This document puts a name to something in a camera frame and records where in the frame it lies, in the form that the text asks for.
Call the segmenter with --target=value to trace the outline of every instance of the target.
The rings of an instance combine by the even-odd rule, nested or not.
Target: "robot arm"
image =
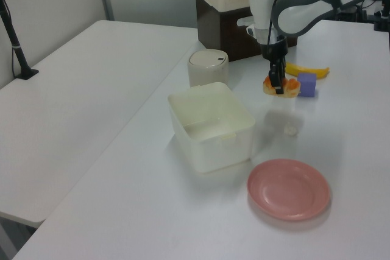
[[[251,35],[260,43],[263,57],[271,62],[269,77],[277,94],[283,94],[286,37],[298,37],[318,21],[363,0],[249,0],[254,25]]]

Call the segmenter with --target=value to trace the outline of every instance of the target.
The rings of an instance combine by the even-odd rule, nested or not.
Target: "purple block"
[[[300,73],[298,74],[298,81],[300,82],[300,97],[314,97],[316,94],[316,80],[315,73]]]

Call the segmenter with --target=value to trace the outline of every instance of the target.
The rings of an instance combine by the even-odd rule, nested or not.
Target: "white table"
[[[197,41],[99,21],[0,90],[0,216],[38,227]]]
[[[229,85],[256,117],[252,159],[197,174],[175,139],[167,96],[188,88],[194,45],[17,254],[22,259],[388,259],[390,53],[372,25],[322,21],[287,61],[330,66],[312,98],[263,94],[261,57],[230,64]],[[286,122],[301,125],[297,137]],[[246,180],[270,158],[328,180],[331,205],[304,222],[273,219]]]

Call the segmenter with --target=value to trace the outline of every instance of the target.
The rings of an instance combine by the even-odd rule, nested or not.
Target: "yellow banana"
[[[315,69],[315,68],[307,68],[303,66],[298,66],[292,64],[290,62],[286,62],[286,73],[291,74],[292,76],[298,76],[300,73],[315,73],[317,75],[317,79],[323,79],[329,73],[329,67]]]

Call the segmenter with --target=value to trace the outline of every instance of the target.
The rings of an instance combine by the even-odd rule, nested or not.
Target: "small white cup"
[[[229,79],[229,58],[224,51],[206,49],[195,52],[188,60],[190,86],[207,85]]]

